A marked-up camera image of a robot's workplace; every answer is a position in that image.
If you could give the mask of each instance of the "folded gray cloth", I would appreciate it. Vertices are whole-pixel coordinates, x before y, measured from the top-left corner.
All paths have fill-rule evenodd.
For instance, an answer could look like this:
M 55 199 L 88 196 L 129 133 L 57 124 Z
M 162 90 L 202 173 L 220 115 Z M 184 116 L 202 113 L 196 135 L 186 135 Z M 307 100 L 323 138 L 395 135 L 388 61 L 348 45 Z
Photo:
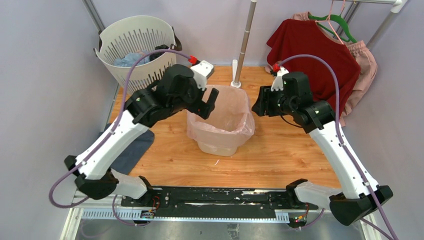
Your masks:
M 108 129 L 111 124 L 107 124 L 104 130 Z M 128 147 L 113 161 L 110 167 L 121 174 L 128 175 L 131 170 L 139 162 L 140 158 L 145 154 L 147 149 L 153 144 L 155 140 L 155 134 L 147 130 L 145 133 L 137 137 L 131 142 Z

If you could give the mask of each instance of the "red t-shirt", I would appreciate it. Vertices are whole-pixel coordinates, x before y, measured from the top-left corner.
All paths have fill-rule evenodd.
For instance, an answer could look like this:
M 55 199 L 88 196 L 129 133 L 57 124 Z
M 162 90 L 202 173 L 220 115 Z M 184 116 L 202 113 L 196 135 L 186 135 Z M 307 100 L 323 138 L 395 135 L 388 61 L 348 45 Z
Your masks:
M 361 68 L 345 45 L 329 39 L 315 21 L 287 19 L 266 42 L 272 49 L 270 65 L 298 54 L 322 58 L 334 70 L 340 92 L 340 115 L 358 80 Z M 327 101 L 336 111 L 336 88 L 333 77 L 322 63 L 312 58 L 296 58 L 283 65 L 289 72 L 303 72 L 309 78 L 315 101 Z

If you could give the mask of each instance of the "wooden table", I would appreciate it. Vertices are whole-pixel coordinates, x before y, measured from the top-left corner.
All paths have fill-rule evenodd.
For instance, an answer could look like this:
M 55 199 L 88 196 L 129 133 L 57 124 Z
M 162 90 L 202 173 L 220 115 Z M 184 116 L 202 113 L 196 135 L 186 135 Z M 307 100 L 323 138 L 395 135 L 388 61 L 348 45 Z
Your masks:
M 231 79 L 230 66 L 217 66 L 208 84 L 229 86 Z M 259 87 L 271 85 L 273 79 L 263 67 L 243 68 L 241 88 L 249 95 L 251 105 L 256 102 Z M 118 115 L 121 100 L 122 91 L 111 122 Z M 304 178 L 340 188 L 324 154 L 301 128 L 290 126 L 279 117 L 253 116 L 254 135 L 231 157 L 204 153 L 196 141 L 187 137 L 185 110 L 160 121 L 151 128 L 155 134 L 153 145 L 130 175 L 145 176 L 152 185 L 164 186 L 285 188 Z

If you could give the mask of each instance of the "plastic bag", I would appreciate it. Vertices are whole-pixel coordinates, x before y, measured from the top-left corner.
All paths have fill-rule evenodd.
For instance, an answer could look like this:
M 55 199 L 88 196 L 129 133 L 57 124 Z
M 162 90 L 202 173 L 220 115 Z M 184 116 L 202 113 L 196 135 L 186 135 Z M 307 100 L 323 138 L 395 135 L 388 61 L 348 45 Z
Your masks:
M 243 89 L 231 86 L 206 88 L 203 101 L 209 98 L 212 88 L 219 90 L 215 109 L 206 120 L 187 111 L 187 136 L 206 153 L 231 156 L 255 133 L 249 97 Z

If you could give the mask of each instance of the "metal rod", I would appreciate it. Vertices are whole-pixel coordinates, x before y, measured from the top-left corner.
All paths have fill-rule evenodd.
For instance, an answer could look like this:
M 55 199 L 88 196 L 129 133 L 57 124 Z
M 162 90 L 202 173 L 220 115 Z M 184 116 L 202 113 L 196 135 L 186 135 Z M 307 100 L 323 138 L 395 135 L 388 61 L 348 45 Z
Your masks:
M 349 24 L 354 17 L 354 15 L 357 13 L 359 6 L 361 5 L 360 2 L 352 3 L 350 4 L 349 8 L 347 9 L 346 14 L 344 15 L 343 19 L 346 21 L 347 24 Z M 343 34 L 343 28 L 341 26 L 338 26 L 337 31 L 335 31 L 339 36 Z
M 253 16 L 255 14 L 256 0 L 250 1 L 249 15 L 247 16 L 246 28 L 244 30 L 243 42 L 241 43 L 240 55 L 238 56 L 237 70 L 235 71 L 234 83 L 238 84 L 240 80 L 240 74 L 242 73 L 243 62 L 245 61 L 246 48 L 248 46 L 249 34 L 251 32 L 251 26 Z
M 390 24 L 395 19 L 397 13 L 390 12 L 387 17 L 384 19 L 384 21 L 381 23 L 381 25 L 378 27 L 377 31 L 374 33 L 374 35 L 371 37 L 369 42 L 366 44 L 366 47 L 368 49 L 372 49 L 376 42 L 379 40 L 379 38 L 384 34 L 386 29 L 390 26 Z
M 398 0 L 346 0 L 346 2 L 355 2 L 355 3 L 370 3 L 370 4 L 395 4 Z
M 82 2 L 85 5 L 85 8 L 88 11 L 88 14 L 90 14 L 91 19 L 94 22 L 95 27 L 99 31 L 105 30 L 105 25 L 103 24 L 102 19 L 100 18 L 99 13 L 97 12 L 96 8 L 94 7 L 94 4 L 92 0 L 82 0 Z

